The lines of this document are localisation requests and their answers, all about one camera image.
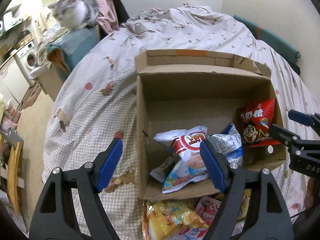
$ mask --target gray and white cat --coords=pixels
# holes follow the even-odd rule
[[[48,5],[54,18],[71,31],[98,24],[99,6],[96,0],[59,0]]]

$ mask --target metal screw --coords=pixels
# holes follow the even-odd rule
[[[239,165],[236,164],[236,163],[230,163],[229,166],[230,166],[230,168],[232,168],[232,169],[234,169],[234,170],[239,167]]]
[[[57,174],[57,173],[59,173],[60,172],[60,168],[54,168],[53,170],[52,170],[52,173],[53,174]]]
[[[268,154],[272,154],[273,153],[273,147],[271,145],[268,146],[267,152],[268,152]]]
[[[262,173],[268,175],[268,174],[270,174],[270,170],[267,168],[263,168]]]
[[[84,167],[85,167],[86,169],[90,169],[92,166],[93,166],[93,163],[92,163],[92,162],[87,162],[87,163],[84,164]]]

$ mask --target bed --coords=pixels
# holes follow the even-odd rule
[[[116,132],[124,135],[124,152],[114,178],[137,170],[135,148],[136,77],[134,57],[145,49],[202,49],[238,54],[267,64],[280,105],[284,127],[301,138],[318,139],[311,128],[292,122],[290,109],[319,111],[319,103],[288,63],[270,46],[256,40],[244,24],[210,7],[160,10],[130,18],[100,41],[76,66],[57,96],[44,144],[43,181],[54,167],[79,168],[104,151]],[[273,171],[290,215],[303,210],[308,177],[289,169]],[[103,206],[121,239],[141,239],[142,201],[133,178],[114,192],[103,191]],[[89,234],[79,196],[73,199],[81,231]]]

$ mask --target cardboard box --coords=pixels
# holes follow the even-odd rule
[[[203,50],[147,50],[135,58],[137,77],[137,138],[140,196],[144,199],[186,199],[218,192],[210,179],[189,183],[162,194],[162,184],[149,176],[169,153],[153,140],[173,129],[208,125],[208,133],[221,132],[230,122],[239,129],[236,109],[255,101],[276,98],[271,71],[266,65],[237,55]],[[276,102],[273,123],[282,118]],[[286,160],[285,147],[244,147],[244,167],[270,170]]]
[[[0,57],[4,57],[4,54],[7,53],[9,49],[9,46],[7,44],[4,44],[1,48],[0,48]]]
[[[31,35],[31,33],[29,33],[27,36],[25,36],[19,42],[17,42],[17,44],[15,45],[15,48],[19,49],[19,48],[25,46],[31,40],[32,40],[32,35]]]

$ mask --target orange tape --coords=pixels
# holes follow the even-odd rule
[[[207,57],[206,50],[195,50],[195,49],[176,49],[176,56],[196,56],[196,57]]]
[[[257,26],[257,39],[260,40],[261,38],[261,28],[259,26]]]

